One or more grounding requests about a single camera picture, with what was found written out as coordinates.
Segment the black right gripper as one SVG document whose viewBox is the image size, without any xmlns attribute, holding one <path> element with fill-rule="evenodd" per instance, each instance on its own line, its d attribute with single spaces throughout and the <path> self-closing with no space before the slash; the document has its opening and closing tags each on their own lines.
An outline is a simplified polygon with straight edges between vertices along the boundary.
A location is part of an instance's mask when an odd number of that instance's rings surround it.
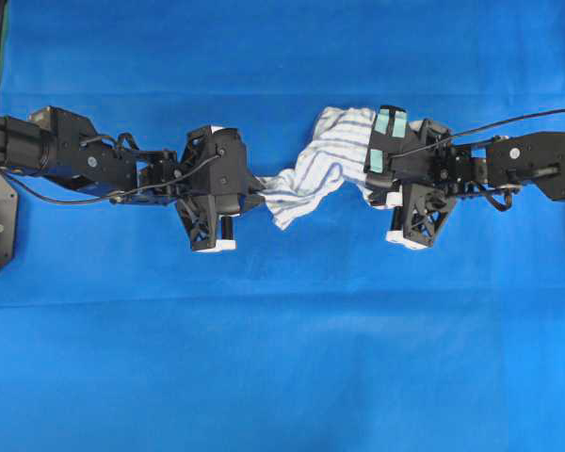
<svg viewBox="0 0 565 452">
<path fill-rule="evenodd" d="M 411 129 L 402 152 L 392 156 L 392 187 L 373 194 L 371 206 L 393 210 L 387 241 L 424 250 L 434 245 L 456 205 L 457 152 L 450 130 L 438 122 L 423 120 Z"/>
</svg>

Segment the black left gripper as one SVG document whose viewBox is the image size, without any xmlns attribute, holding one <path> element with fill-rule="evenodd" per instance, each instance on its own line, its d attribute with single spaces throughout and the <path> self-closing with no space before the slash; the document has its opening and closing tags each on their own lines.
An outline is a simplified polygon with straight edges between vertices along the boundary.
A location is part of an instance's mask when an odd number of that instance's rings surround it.
<svg viewBox="0 0 565 452">
<path fill-rule="evenodd" d="M 210 157 L 189 170 L 190 166 L 183 163 L 181 158 L 181 170 L 185 179 L 182 194 L 176 202 L 176 210 L 185 226 L 191 250 L 194 252 L 208 253 L 236 249 L 233 216 L 219 215 L 215 209 L 213 196 L 192 195 L 186 183 L 186 179 L 215 159 L 215 156 Z M 263 192 L 266 186 L 258 177 L 247 171 L 243 176 L 243 182 L 247 193 L 238 195 L 239 216 L 265 203 L 265 198 L 259 193 Z"/>
</svg>

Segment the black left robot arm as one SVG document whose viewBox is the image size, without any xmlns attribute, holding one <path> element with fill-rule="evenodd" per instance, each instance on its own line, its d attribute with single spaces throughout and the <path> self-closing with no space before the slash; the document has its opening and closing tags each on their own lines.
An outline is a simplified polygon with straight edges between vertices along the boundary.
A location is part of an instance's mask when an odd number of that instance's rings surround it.
<svg viewBox="0 0 565 452">
<path fill-rule="evenodd" d="M 104 135 L 90 119 L 48 106 L 26 121 L 0 117 L 0 170 L 90 203 L 173 204 L 195 252 L 233 250 L 233 219 L 265 202 L 239 131 L 212 125 L 189 132 L 182 153 L 142 151 L 129 133 Z"/>
</svg>

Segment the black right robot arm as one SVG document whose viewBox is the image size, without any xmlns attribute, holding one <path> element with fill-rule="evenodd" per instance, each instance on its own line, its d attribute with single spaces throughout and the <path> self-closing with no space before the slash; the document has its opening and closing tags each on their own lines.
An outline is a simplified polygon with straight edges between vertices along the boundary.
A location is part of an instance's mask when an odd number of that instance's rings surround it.
<svg viewBox="0 0 565 452">
<path fill-rule="evenodd" d="M 388 241 L 412 250 L 434 245 L 459 200 L 483 198 L 505 212 L 525 185 L 565 202 L 565 132 L 492 137 L 455 145 L 431 120 L 416 128 L 376 119 L 363 163 L 374 207 L 392 209 Z"/>
</svg>

